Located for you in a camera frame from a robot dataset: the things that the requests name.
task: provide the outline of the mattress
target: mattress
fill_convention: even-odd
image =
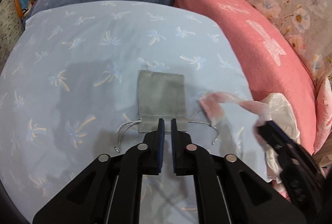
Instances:
[[[251,100],[248,82],[219,26],[160,4],[100,1],[41,11],[27,20],[0,76],[0,179],[29,222],[100,154],[116,156],[116,131],[136,120],[140,70],[185,76],[189,117],[205,92]],[[223,104],[227,123],[189,124],[193,143],[212,154],[238,155],[266,179],[264,152],[253,135],[257,116]],[[202,113],[195,117],[206,121]],[[132,127],[122,152],[142,142]],[[165,138],[159,176],[144,176],[140,223],[198,223],[191,176],[173,174]]]

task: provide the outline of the pink pillow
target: pink pillow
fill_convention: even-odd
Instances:
[[[332,90],[331,85],[326,78],[319,89],[316,100],[316,140],[314,144],[314,153],[317,153],[323,146],[331,132],[332,122]]]

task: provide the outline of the drawstring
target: drawstring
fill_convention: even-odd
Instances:
[[[204,112],[204,110],[198,110],[198,111],[195,111],[195,113],[189,118],[189,123],[202,123],[202,124],[207,124],[208,126],[212,127],[214,130],[217,131],[217,136],[215,136],[214,140],[212,141],[212,145],[215,144],[216,140],[219,138],[219,131],[216,127],[212,126],[210,123],[208,122],[202,122],[202,121],[195,121],[195,120],[192,120],[195,115],[199,112]]]
[[[116,134],[116,137],[117,137],[117,145],[114,146],[114,149],[116,152],[118,153],[121,153],[121,148],[120,148],[120,143],[121,143],[121,140],[122,140],[122,137],[124,135],[124,133],[129,129],[131,128],[132,126],[138,124],[138,123],[141,123],[142,120],[137,120],[137,121],[128,121],[128,122],[125,122],[125,123],[122,123],[120,124],[120,126],[117,128],[117,134]],[[120,135],[120,130],[126,125],[126,124],[129,124],[129,126],[127,126],[124,131],[122,131],[122,134]]]

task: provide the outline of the pink plush blanket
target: pink plush blanket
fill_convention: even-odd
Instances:
[[[260,101],[269,93],[284,94],[293,107],[301,144],[312,154],[316,134],[313,81],[280,32],[245,0],[175,0],[174,6],[219,24],[242,66],[253,98]]]

